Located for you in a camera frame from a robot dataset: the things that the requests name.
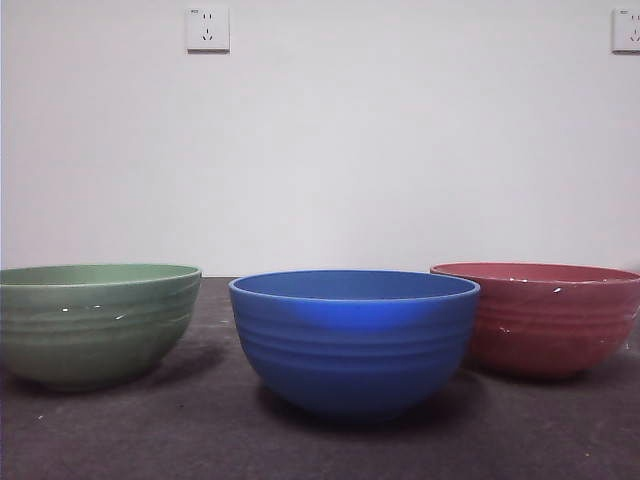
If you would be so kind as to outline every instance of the ridged bowl exterior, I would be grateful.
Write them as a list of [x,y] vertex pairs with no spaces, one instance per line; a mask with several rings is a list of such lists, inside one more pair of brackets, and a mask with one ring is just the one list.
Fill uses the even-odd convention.
[[[431,271],[449,273],[446,265]],[[513,375],[565,378],[597,365],[624,343],[640,311],[640,277],[554,282],[452,275],[482,287],[469,353]]]
[[447,382],[466,350],[478,291],[327,300],[255,295],[232,282],[230,294],[244,352],[270,389],[318,415],[368,422]]
[[200,276],[2,285],[2,364],[19,377],[69,391],[141,375],[187,328]]

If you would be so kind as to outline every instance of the blue bowl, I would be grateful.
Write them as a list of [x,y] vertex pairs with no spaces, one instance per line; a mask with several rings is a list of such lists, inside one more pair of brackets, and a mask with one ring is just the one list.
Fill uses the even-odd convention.
[[441,388],[471,336],[480,286],[428,273],[323,270],[229,284],[264,383],[317,415],[391,419]]

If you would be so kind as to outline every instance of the green bowl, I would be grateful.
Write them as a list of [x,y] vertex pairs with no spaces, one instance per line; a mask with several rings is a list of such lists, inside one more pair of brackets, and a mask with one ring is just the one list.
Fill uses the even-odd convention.
[[2,364],[64,391],[142,375],[186,330],[201,275],[144,264],[3,270]]

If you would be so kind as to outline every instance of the white wall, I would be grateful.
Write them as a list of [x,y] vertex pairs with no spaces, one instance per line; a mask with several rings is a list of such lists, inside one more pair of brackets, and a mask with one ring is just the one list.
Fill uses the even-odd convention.
[[640,265],[620,2],[228,3],[186,55],[193,2],[4,0],[5,266]]

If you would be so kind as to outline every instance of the wall socket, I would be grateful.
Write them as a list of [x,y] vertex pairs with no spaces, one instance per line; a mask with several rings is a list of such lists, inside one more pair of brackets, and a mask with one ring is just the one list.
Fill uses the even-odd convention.
[[229,51],[229,7],[188,8],[186,27],[189,53]]
[[640,53],[640,9],[617,8],[613,11],[611,51]]

